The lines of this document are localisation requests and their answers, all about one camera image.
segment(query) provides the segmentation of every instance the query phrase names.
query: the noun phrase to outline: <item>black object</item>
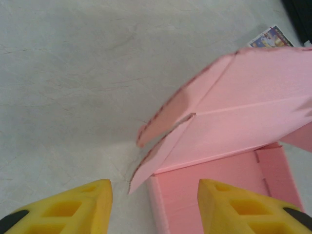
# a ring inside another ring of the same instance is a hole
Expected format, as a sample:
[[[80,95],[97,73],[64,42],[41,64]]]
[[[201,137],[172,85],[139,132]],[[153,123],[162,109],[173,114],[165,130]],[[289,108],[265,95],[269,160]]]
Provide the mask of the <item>black object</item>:
[[[17,211],[0,220],[0,234],[4,234],[29,213],[28,210]]]
[[[282,0],[302,44],[312,43],[312,0]]]
[[[284,211],[289,213],[293,218],[297,219],[312,232],[312,217],[308,216],[306,213],[288,207],[285,207]]]

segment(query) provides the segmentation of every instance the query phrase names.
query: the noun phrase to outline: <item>pink cardboard structure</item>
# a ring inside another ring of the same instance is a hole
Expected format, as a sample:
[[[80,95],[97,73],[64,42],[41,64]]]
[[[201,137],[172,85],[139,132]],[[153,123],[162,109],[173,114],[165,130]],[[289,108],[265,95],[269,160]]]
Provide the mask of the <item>pink cardboard structure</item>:
[[[196,198],[201,178],[302,207],[283,150],[274,142],[312,150],[311,59],[311,48],[290,47],[223,56],[140,129],[140,147],[168,132],[135,171],[129,191],[149,178],[159,233],[203,232]]]

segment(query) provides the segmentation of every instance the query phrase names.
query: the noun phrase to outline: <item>gray floor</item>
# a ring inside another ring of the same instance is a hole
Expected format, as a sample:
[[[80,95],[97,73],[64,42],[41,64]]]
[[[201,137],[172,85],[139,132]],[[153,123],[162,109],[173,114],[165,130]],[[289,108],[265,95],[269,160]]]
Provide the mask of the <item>gray floor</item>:
[[[277,24],[279,0],[0,0],[0,216],[109,178],[110,234],[152,234],[137,130],[218,56]],[[286,147],[312,213],[310,154]]]

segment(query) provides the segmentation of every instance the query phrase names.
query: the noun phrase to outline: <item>rectangular cutout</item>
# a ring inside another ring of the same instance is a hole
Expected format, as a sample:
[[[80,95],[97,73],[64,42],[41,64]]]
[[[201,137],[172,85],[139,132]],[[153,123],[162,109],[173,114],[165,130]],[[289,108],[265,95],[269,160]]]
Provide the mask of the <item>rectangular cutout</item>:
[[[64,227],[64,224],[34,225],[25,234],[59,234]]]
[[[63,201],[53,204],[43,217],[71,217],[80,207],[80,201]]]
[[[232,200],[230,204],[239,215],[271,214],[264,204],[252,199]]]
[[[249,223],[255,234],[295,234],[295,232],[284,223],[255,222]]]
[[[218,191],[221,191],[221,192],[226,192],[226,191],[230,191],[231,190],[228,186],[223,185],[223,184],[215,184],[215,188]]]
[[[91,186],[89,188],[85,188],[82,190],[83,193],[88,193],[88,192],[93,192],[97,187],[96,186]]]

